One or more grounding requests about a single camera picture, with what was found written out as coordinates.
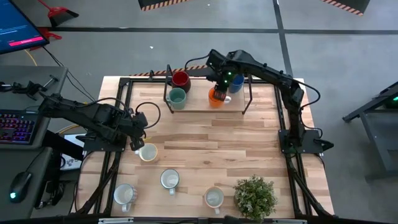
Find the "gray floor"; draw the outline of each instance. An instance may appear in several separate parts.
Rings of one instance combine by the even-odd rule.
[[[38,25],[48,26],[45,9],[36,1],[16,0]],[[136,0],[48,0],[81,16],[64,26],[149,28],[276,29],[272,0],[191,0],[171,7],[141,12]],[[397,1],[372,0],[363,17],[319,0],[279,0],[285,29],[394,30],[398,29]],[[62,40],[47,48],[97,97],[102,77],[180,68],[211,48],[222,53],[243,49],[260,62],[284,68],[278,34],[59,32]],[[286,36],[295,77],[318,88],[320,102],[312,105],[316,126],[335,143],[325,153],[326,176],[335,213],[343,218],[398,223],[398,180],[368,184],[366,174],[378,170],[359,120],[345,124],[341,117],[361,106],[397,81],[398,35],[293,35]],[[55,65],[43,51],[32,53],[39,65]],[[0,56],[1,65],[32,65],[25,52]],[[67,83],[62,95],[87,100]],[[315,99],[310,92],[310,99]],[[50,130],[70,123],[54,119]],[[71,197],[65,197],[67,213]]]

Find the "wooden tabletop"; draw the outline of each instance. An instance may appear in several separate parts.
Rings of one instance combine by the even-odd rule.
[[[115,97],[119,79],[104,77],[99,98]],[[253,174],[274,182],[275,196],[279,202],[275,207],[276,213],[270,217],[294,217],[285,158],[279,149],[277,132],[280,127],[272,85],[253,85],[253,101],[245,115],[220,112],[171,114],[163,102],[164,84],[135,83],[132,89],[132,108],[144,101],[157,103],[161,108],[160,122],[147,130],[146,140],[157,146],[160,159],[156,164],[145,164],[126,146],[116,186],[133,185],[138,197],[127,213],[122,212],[120,205],[113,203],[113,217],[241,217],[234,206],[233,186],[237,180]],[[244,94],[248,101],[248,88],[245,88]],[[303,104],[307,102],[305,94]],[[145,113],[149,124],[157,119],[154,106],[142,106],[140,111]],[[313,126],[309,107],[303,111],[303,121]],[[78,208],[98,185],[103,157],[103,152],[92,153],[83,165],[78,186]],[[333,213],[321,161],[311,154],[303,154],[302,157],[309,189],[325,210]],[[180,174],[180,183],[174,196],[170,196],[169,191],[160,184],[160,175],[167,168],[173,168]],[[207,207],[203,200],[206,189],[212,186],[220,187],[225,195],[219,215],[215,215],[214,210]],[[107,195],[108,188],[104,191],[101,209],[104,208]],[[298,190],[298,197],[304,212],[301,190]]]

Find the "orange mug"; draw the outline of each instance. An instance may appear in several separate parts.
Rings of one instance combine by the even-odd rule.
[[[232,98],[229,96],[226,96],[224,101],[217,100],[216,98],[214,98],[214,87],[211,88],[209,91],[209,104],[212,108],[219,108],[219,107],[223,106],[224,104],[230,103],[231,100],[232,100]]]

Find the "red dustpan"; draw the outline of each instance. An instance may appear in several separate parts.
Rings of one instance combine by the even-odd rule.
[[[71,10],[65,7],[50,7],[43,0],[38,0],[43,6],[50,10],[49,14],[47,15],[50,19],[51,26],[57,27],[61,23],[68,21],[70,19],[76,18],[79,14],[72,12]]]

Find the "computer mouse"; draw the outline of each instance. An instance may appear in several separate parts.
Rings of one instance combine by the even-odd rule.
[[[12,203],[19,203],[25,199],[31,178],[32,173],[27,171],[20,172],[14,177],[9,192]]]

